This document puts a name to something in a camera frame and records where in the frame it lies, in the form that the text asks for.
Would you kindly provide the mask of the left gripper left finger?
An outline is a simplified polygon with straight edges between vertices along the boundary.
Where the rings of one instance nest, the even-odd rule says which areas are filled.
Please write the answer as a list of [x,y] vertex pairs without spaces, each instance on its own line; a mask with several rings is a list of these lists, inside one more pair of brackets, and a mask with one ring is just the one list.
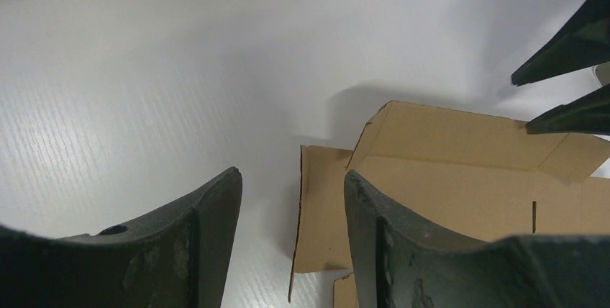
[[220,307],[242,201],[234,167],[97,235],[2,227],[3,307]]

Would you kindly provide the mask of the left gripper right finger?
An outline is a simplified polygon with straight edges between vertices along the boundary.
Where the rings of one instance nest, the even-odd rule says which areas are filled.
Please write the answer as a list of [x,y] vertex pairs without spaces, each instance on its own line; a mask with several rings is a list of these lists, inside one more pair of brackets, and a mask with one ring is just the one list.
[[361,307],[607,307],[608,235],[491,243],[442,227],[356,171],[345,214]]

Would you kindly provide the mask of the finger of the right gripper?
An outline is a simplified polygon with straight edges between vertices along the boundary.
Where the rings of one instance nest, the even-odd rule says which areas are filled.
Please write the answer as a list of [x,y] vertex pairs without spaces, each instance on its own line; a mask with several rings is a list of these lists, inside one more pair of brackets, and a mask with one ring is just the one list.
[[586,0],[562,28],[511,75],[522,86],[609,61],[609,0]]
[[609,135],[609,85],[562,104],[525,124],[528,134]]

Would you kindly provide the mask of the brown cardboard box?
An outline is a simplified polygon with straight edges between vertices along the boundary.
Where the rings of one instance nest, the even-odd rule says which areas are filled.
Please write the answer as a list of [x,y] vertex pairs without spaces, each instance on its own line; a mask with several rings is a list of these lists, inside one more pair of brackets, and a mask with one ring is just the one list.
[[391,101],[353,150],[301,147],[291,271],[349,270],[334,283],[333,303],[361,307],[345,214],[349,171],[434,223],[491,243],[609,236],[609,180],[593,176],[608,159],[609,142],[593,135],[530,135],[513,119]]

